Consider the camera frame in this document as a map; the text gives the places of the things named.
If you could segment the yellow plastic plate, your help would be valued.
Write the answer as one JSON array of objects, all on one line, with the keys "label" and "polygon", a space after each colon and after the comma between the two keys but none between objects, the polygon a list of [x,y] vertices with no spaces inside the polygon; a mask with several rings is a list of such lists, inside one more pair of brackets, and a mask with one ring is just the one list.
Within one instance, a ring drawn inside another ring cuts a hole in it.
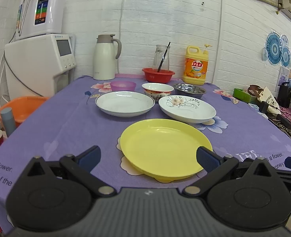
[{"label": "yellow plastic plate", "polygon": [[120,137],[120,147],[136,170],[161,182],[199,173],[203,167],[197,162],[197,149],[213,149],[195,127],[169,119],[147,119],[130,125]]}]

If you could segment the white floral plate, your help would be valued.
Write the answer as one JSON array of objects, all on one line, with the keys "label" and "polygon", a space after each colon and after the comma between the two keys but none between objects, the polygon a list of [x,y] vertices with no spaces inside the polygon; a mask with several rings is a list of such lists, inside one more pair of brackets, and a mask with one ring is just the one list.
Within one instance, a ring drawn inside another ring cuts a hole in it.
[{"label": "white floral plate", "polygon": [[161,110],[172,119],[200,124],[213,119],[216,110],[209,103],[184,95],[169,95],[158,100]]}]

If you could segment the plain white plate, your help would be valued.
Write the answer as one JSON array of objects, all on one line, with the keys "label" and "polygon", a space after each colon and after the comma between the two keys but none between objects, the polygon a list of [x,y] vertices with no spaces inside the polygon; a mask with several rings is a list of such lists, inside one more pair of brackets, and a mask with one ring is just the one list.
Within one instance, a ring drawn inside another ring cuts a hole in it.
[{"label": "plain white plate", "polygon": [[108,115],[130,118],[150,111],[155,105],[155,100],[134,91],[113,91],[100,95],[95,103],[102,112]]}]

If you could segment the stainless steel bowl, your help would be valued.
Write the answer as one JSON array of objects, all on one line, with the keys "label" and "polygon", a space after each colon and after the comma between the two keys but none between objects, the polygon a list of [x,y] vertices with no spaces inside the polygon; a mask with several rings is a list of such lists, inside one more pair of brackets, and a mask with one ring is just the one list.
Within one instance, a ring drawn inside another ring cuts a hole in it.
[{"label": "stainless steel bowl", "polygon": [[206,93],[204,88],[191,84],[177,83],[173,87],[176,95],[190,96],[196,99],[201,99]]}]

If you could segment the purple plastic bowl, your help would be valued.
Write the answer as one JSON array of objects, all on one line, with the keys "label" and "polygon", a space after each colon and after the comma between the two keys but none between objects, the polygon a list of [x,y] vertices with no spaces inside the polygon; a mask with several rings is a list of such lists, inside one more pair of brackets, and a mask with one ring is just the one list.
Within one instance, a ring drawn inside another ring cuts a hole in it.
[{"label": "purple plastic bowl", "polygon": [[110,86],[112,91],[135,91],[136,83],[132,81],[112,81]]}]

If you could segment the white ceramic patterned bowl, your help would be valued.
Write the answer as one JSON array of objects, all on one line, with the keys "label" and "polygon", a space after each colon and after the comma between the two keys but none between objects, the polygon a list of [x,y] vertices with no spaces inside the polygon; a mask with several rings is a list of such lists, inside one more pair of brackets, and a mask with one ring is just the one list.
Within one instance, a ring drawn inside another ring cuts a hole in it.
[{"label": "white ceramic patterned bowl", "polygon": [[174,88],[167,84],[160,83],[144,83],[142,85],[145,95],[152,97],[157,103],[160,98],[169,96],[174,91]]}]

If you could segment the purple floral tablecloth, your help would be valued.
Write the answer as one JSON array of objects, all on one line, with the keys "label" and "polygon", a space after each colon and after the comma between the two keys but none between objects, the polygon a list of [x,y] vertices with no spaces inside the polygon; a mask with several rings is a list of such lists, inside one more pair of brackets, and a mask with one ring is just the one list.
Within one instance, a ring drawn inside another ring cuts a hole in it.
[{"label": "purple floral tablecloth", "polygon": [[[103,82],[83,76],[47,100],[0,146],[0,227],[8,233],[5,200],[17,178],[35,156],[47,161],[77,155],[92,146],[102,152],[93,175],[116,189],[122,187],[179,188],[205,175],[161,183],[135,170],[124,158],[118,139],[131,124],[152,118],[165,118],[159,105],[139,117],[119,118],[103,113],[95,103]],[[244,102],[234,103],[223,90],[205,84],[202,99],[216,109],[216,116],[200,130],[220,156],[230,154],[239,160],[264,157],[276,169],[284,169],[291,157],[291,139],[269,120]]]}]

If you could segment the green box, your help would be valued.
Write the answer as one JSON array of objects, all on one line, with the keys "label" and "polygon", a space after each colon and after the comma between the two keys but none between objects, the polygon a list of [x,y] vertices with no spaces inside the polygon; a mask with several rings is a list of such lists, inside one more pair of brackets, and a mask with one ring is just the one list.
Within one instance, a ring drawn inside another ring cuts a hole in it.
[{"label": "green box", "polygon": [[247,91],[244,91],[239,88],[234,89],[233,97],[245,103],[258,104],[258,99],[256,96],[253,96],[249,94]]}]

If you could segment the orange plastic basin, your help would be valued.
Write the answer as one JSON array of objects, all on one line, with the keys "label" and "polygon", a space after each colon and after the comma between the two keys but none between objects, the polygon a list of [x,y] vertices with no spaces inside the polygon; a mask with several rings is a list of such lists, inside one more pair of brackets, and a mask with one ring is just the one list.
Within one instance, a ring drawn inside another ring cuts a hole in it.
[{"label": "orange plastic basin", "polygon": [[0,112],[5,108],[11,108],[15,120],[15,125],[16,127],[18,127],[26,120],[27,117],[29,117],[29,115],[36,111],[49,98],[50,97],[40,97],[40,96],[18,97],[3,105],[0,108]]}]

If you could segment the blue paper fan decoration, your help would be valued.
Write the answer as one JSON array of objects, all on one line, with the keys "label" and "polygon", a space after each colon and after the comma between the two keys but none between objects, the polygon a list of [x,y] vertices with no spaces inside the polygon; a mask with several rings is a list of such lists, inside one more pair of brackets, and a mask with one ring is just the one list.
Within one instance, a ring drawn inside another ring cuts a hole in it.
[{"label": "blue paper fan decoration", "polygon": [[268,34],[262,50],[262,60],[267,60],[271,65],[281,64],[283,67],[290,65],[291,51],[286,35],[279,35],[276,32]]}]

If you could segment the yellow detergent bottle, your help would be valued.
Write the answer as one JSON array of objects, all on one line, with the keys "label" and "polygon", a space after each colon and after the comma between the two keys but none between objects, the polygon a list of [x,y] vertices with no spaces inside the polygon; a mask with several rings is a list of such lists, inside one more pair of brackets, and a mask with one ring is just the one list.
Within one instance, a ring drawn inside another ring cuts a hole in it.
[{"label": "yellow detergent bottle", "polygon": [[185,54],[185,69],[182,80],[191,85],[203,85],[206,82],[206,74],[209,62],[209,51],[211,45],[205,44],[205,49],[189,45]]}]

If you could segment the white thermos jug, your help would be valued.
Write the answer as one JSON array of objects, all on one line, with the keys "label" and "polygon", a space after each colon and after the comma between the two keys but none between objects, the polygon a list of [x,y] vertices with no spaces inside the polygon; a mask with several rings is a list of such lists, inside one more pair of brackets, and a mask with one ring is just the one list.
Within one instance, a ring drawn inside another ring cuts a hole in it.
[{"label": "white thermos jug", "polygon": [[112,80],[117,70],[117,60],[121,55],[122,44],[115,34],[102,34],[97,38],[93,56],[93,78]]}]

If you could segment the black straw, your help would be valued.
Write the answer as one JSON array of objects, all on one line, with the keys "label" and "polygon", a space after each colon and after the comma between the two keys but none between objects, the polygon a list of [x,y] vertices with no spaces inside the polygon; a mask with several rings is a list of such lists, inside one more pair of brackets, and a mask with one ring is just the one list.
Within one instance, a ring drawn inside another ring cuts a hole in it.
[{"label": "black straw", "polygon": [[165,49],[164,55],[162,56],[162,59],[161,59],[161,62],[160,62],[160,65],[159,65],[159,67],[158,67],[157,72],[160,72],[160,70],[161,70],[161,67],[162,67],[162,65],[163,65],[163,63],[164,63],[164,61],[165,61],[165,58],[166,58],[166,54],[167,54],[167,52],[168,52],[168,50],[169,50],[170,44],[171,44],[171,42],[169,42],[169,44],[167,45],[167,47],[166,47],[166,49]]}]

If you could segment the glass jar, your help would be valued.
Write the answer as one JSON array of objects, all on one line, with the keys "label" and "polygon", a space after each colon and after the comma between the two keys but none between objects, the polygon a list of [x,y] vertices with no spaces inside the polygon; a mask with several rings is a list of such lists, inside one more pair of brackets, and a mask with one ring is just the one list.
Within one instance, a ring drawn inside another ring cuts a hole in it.
[{"label": "glass jar", "polygon": [[[166,49],[166,45],[156,45],[156,50],[155,50],[155,55],[154,55],[154,62],[153,62],[153,69],[158,69],[162,56],[164,55],[165,49]],[[161,67],[161,70],[169,70],[169,52],[170,52],[170,47],[169,50],[166,54],[166,58],[165,61]]]}]

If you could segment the white water purifier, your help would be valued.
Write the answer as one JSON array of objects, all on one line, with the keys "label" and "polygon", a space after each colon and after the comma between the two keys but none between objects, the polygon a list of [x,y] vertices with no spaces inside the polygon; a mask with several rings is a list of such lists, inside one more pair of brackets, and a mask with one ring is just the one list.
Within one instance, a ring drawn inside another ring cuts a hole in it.
[{"label": "white water purifier", "polygon": [[60,34],[65,0],[21,0],[15,40],[44,34]]}]

